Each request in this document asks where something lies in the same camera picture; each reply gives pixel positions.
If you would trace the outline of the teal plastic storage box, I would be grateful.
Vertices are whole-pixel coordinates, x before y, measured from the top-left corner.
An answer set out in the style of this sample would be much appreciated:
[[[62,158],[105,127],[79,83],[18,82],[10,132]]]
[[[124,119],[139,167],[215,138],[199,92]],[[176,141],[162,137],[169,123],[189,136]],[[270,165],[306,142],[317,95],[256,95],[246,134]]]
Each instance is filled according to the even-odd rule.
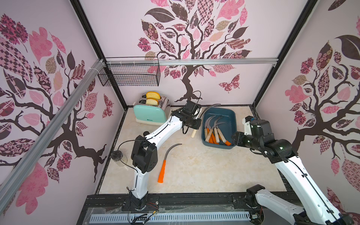
[[[212,126],[213,129],[214,129],[215,120],[218,117],[221,117],[218,123],[224,122],[224,124],[219,125],[219,128],[221,129],[223,135],[225,136],[225,139],[229,141],[232,145],[227,146],[221,140],[219,144],[208,143],[205,141],[205,137],[204,137],[205,122],[211,116],[215,116],[215,118],[210,122],[210,125]],[[205,146],[230,150],[235,146],[235,144],[233,144],[232,141],[232,135],[235,134],[236,131],[237,131],[236,115],[233,110],[220,108],[220,107],[213,107],[209,109],[207,112],[205,112],[204,115],[202,116],[201,140]]]

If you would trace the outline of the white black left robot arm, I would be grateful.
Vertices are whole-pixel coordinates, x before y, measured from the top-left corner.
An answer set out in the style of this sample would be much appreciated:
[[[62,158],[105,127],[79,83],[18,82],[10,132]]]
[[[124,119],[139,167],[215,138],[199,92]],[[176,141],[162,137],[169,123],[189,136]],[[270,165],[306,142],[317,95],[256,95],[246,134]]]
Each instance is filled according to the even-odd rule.
[[[135,169],[133,187],[129,191],[129,198],[132,206],[136,210],[146,207],[148,196],[148,181],[150,171],[158,163],[158,150],[161,145],[175,132],[183,128],[183,122],[187,119],[195,121],[198,128],[201,123],[201,109],[197,109],[195,114],[182,115],[181,117],[170,116],[170,118],[154,132],[146,136],[138,136],[135,139],[131,154],[132,165]]]

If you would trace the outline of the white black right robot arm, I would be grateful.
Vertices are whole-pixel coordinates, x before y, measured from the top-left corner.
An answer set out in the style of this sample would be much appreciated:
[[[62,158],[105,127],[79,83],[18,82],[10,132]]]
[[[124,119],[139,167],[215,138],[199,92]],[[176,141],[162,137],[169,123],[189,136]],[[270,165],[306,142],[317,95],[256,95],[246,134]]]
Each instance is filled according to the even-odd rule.
[[[252,116],[243,119],[244,132],[232,135],[234,145],[248,148],[256,155],[267,158],[284,175],[302,206],[290,203],[262,185],[247,189],[245,202],[251,208],[265,207],[292,225],[353,225],[348,214],[341,213],[322,193],[305,169],[292,144],[276,140],[266,120]]]

